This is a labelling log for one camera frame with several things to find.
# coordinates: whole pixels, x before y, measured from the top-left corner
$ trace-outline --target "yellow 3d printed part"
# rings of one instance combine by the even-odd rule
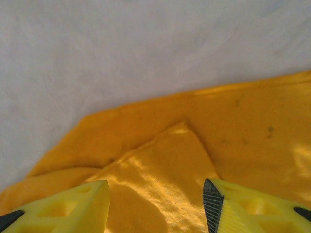
[[[1,216],[0,232],[103,233],[109,204],[108,182],[94,181]]]
[[[311,210],[220,179],[206,179],[209,233],[310,233]]]

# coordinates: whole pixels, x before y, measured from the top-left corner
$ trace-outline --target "yellow microfiber towel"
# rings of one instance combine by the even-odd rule
[[[188,126],[177,124],[182,121]],[[139,212],[126,218],[136,229],[200,231],[202,216],[196,212],[203,189],[200,179],[217,175],[310,207],[310,132],[309,71],[99,112],[84,118],[26,179],[0,195],[1,214],[107,178],[112,193],[108,231],[122,229],[116,211],[138,211],[134,206],[140,201],[144,204],[137,206]],[[176,167],[173,158],[178,158]],[[151,192],[154,187],[160,189]],[[174,200],[167,200],[164,192],[187,197],[188,209],[181,213],[191,209],[196,214],[177,217],[180,206],[173,207]],[[160,228],[153,218],[161,223]]]

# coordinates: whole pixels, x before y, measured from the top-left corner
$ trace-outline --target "white surface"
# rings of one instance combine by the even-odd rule
[[[1,0],[0,190],[86,114],[311,68],[311,0]]]

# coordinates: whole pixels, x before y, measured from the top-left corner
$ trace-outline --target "black rubber pad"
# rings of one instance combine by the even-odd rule
[[[217,233],[223,201],[224,197],[212,181],[206,179],[203,188],[203,205],[209,233]]]
[[[301,207],[295,207],[294,210],[298,214],[300,214],[302,217],[304,217],[306,220],[311,222],[311,211],[310,210],[306,210],[305,208],[301,208]]]
[[[18,220],[24,213],[25,211],[23,210],[16,210],[6,215],[0,216],[0,232],[3,232],[5,229],[7,229],[13,222]]]

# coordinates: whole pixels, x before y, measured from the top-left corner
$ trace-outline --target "yellow cloth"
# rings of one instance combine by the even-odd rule
[[[202,145],[183,124],[160,133],[181,121],[195,131]],[[170,133],[175,127],[185,131],[182,133],[185,139]],[[129,209],[139,212],[132,218],[126,217],[126,222],[132,224],[127,225],[128,232],[200,231],[202,216],[177,218],[182,203],[174,198],[167,200],[162,193],[166,190],[173,197],[176,194],[189,197],[193,206],[181,213],[189,210],[197,213],[197,198],[202,196],[198,185],[204,176],[216,175],[213,165],[222,179],[311,207],[310,132],[310,72],[183,93],[99,112],[84,118],[37,163],[25,180],[0,195],[0,213],[108,177],[112,195],[119,201],[112,199],[112,206],[116,207],[109,212],[109,231],[122,229],[123,219],[116,212],[130,214]],[[179,152],[180,159],[176,167],[172,164],[174,151]],[[180,177],[192,179],[183,186]],[[153,193],[155,186],[161,189]],[[122,202],[126,195],[132,201]],[[151,219],[157,219],[160,228]]]

